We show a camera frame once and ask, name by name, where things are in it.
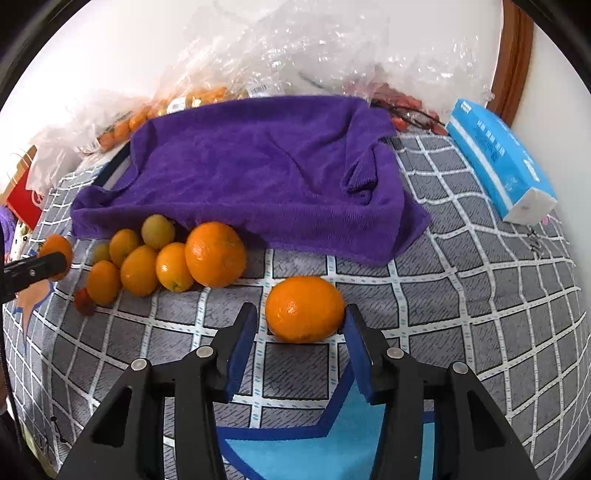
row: silver screw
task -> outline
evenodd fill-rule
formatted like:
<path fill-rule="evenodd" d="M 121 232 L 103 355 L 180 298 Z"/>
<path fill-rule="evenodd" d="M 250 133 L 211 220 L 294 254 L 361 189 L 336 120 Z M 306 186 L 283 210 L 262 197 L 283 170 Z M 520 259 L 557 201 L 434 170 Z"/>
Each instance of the silver screw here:
<path fill-rule="evenodd" d="M 391 346 L 386 350 L 386 355 L 390 358 L 395 358 L 396 360 L 400 360 L 404 356 L 404 350 L 398 348 L 397 346 Z"/>
<path fill-rule="evenodd" d="M 207 358 L 208 356 L 212 356 L 212 355 L 213 355 L 213 348 L 211 348 L 209 345 L 203 345 L 197 349 L 197 356 L 199 358 Z"/>
<path fill-rule="evenodd" d="M 468 373 L 468 366 L 464 362 L 454 362 L 452 368 L 455 373 L 460 375 Z"/>
<path fill-rule="evenodd" d="M 139 372 L 143 370 L 148 365 L 148 362 L 145 358 L 136 358 L 133 362 L 131 362 L 131 369 Z"/>

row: grid patterned tablecloth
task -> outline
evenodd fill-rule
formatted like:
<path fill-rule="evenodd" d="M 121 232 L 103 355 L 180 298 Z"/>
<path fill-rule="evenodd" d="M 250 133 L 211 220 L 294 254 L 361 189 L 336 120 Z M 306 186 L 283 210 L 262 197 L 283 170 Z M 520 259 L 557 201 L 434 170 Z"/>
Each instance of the grid patterned tablecloth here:
<path fill-rule="evenodd" d="M 243 278 L 221 290 L 160 290 L 147 299 L 123 292 L 91 319 L 72 303 L 85 285 L 96 241 L 73 239 L 68 276 L 51 286 L 31 315 L 23 341 L 16 303 L 4 307 L 12 384 L 20 415 L 58 469 L 122 369 L 144 356 L 171 361 L 208 344 L 245 301 L 259 308 L 259 331 L 234 402 L 216 406 L 218 425 L 260 428 L 313 424 L 348 361 L 342 335 L 286 345 L 267 330 L 273 285 L 292 275 L 320 275 L 391 345 L 419 361 L 465 361 L 506 414 L 541 478 L 556 477 L 589 434 L 589 321 L 574 263 L 555 214 L 533 239 L 503 223 L 473 170 L 446 137 L 392 140 L 405 188 L 433 221 L 411 248 L 384 268 L 331 256 L 249 251 Z M 69 175 L 50 195 L 25 251 L 50 233 L 68 234 L 69 206 L 96 171 Z M 165 470 L 174 471 L 172 402 L 165 420 Z M 59 443 L 55 415 L 68 443 Z M 229 478 L 243 479 L 231 465 Z"/>

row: purple cloth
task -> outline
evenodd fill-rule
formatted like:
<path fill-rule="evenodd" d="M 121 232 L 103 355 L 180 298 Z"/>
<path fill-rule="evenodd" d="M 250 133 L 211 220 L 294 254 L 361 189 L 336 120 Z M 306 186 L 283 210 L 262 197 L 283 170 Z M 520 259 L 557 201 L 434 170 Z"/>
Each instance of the purple cloth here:
<path fill-rule="evenodd" d="M 402 188 L 388 114 L 359 98 L 237 100 L 147 122 L 131 174 L 114 191 L 82 190 L 73 234 L 109 238 L 154 213 L 187 229 L 233 226 L 248 246 L 385 265 L 429 222 Z"/>
<path fill-rule="evenodd" d="M 2 233 L 4 235 L 4 253 L 9 253 L 12 248 L 14 232 L 17 229 L 17 218 L 6 205 L 0 206 L 0 223 L 2 223 Z"/>

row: blue gripper pad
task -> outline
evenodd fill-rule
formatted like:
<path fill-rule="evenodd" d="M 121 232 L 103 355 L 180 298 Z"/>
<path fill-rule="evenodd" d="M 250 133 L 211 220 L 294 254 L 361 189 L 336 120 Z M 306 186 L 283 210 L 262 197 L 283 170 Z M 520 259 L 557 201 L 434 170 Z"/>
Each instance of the blue gripper pad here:
<path fill-rule="evenodd" d="M 351 359 L 351 366 L 353 366 L 353 373 L 359 392 L 365 397 L 368 403 L 371 403 L 373 397 L 373 390 L 371 386 L 371 360 L 365 344 L 353 318 L 350 307 L 345 310 L 345 327 L 343 328 L 345 334 L 345 342 L 347 343 L 347 350 L 349 351 L 349 358 Z"/>
<path fill-rule="evenodd" d="M 228 360 L 228 383 L 226 384 L 228 401 L 240 390 L 244 370 L 246 369 L 248 357 L 251 354 L 252 343 L 255 339 L 257 324 L 258 312 L 256 308 L 252 308 L 248 311 L 242 331 L 236 341 L 230 360 Z"/>

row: blue tissue pack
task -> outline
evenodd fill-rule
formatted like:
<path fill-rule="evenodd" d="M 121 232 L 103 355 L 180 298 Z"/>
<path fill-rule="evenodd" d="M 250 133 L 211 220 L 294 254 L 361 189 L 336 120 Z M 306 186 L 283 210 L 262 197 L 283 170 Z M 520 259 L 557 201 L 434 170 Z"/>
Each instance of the blue tissue pack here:
<path fill-rule="evenodd" d="M 459 99 L 446 128 L 504 221 L 535 225 L 556 207 L 548 178 L 494 113 Z"/>

